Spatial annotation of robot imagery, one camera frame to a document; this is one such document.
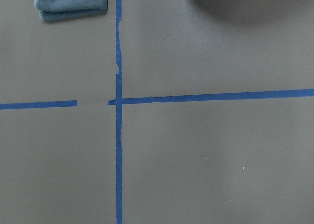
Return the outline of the grey folded cloth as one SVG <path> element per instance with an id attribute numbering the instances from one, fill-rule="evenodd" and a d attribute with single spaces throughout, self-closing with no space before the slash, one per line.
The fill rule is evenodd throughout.
<path id="1" fill-rule="evenodd" d="M 106 13 L 108 0 L 34 0 L 41 21 L 50 23 Z"/>

